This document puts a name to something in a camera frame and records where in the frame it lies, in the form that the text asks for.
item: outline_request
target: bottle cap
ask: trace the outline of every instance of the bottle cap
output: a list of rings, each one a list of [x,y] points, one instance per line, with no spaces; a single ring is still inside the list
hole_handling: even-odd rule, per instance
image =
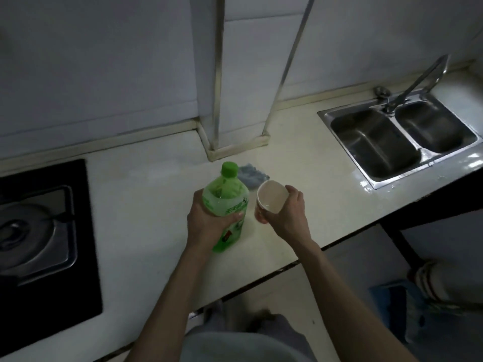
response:
[[[238,165],[231,161],[225,161],[221,165],[221,175],[224,177],[236,177],[238,175]]]

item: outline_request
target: black stove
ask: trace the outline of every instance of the black stove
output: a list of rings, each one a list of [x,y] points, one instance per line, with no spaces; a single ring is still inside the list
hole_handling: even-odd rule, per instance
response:
[[[85,161],[0,177],[0,357],[101,312]]]

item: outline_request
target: metal faucet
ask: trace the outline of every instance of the metal faucet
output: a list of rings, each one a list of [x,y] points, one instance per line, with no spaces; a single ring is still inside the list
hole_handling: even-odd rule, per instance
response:
[[[383,111],[385,113],[387,113],[387,114],[391,114],[392,112],[394,112],[394,110],[399,105],[403,104],[406,101],[407,96],[411,93],[411,91],[413,91],[416,88],[416,86],[418,86],[420,83],[423,82],[423,80],[425,78],[427,78],[429,75],[431,75],[431,73],[435,69],[437,69],[438,66],[443,65],[443,69],[436,76],[436,78],[434,79],[434,81],[431,84],[429,84],[428,86],[426,86],[424,88],[424,93],[430,92],[431,89],[435,87],[435,85],[439,82],[439,80],[441,80],[441,78],[444,76],[444,74],[448,70],[448,62],[449,62],[449,60],[450,60],[450,55],[449,54],[445,54],[444,56],[441,56],[440,58],[438,58],[436,60],[436,62],[433,63],[432,66],[430,68],[428,68],[409,88],[407,88],[404,92],[402,92],[401,94],[399,94],[396,99],[394,99],[391,102],[388,102],[385,105]]]

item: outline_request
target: white countertop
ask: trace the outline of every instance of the white countertop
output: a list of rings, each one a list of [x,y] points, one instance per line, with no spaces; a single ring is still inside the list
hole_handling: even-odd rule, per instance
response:
[[[479,80],[453,73],[433,93],[483,134]],[[321,247],[483,166],[479,145],[373,190],[317,115],[371,97],[365,92],[280,110],[269,126],[268,146],[226,158],[251,163],[302,190],[311,233]],[[135,340],[183,250],[192,193],[218,176],[223,162],[207,161],[195,131],[84,157],[104,312],[1,362],[91,362]],[[296,260],[269,225],[254,219],[254,205],[252,195],[241,239],[211,257],[193,309]]]

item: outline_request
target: person's right arm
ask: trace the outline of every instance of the person's right arm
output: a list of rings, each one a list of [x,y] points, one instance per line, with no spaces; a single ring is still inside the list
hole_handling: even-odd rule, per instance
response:
[[[263,211],[263,215],[299,257],[341,362],[416,362],[337,274],[312,240],[303,193],[292,186],[287,189],[282,210],[278,214]]]

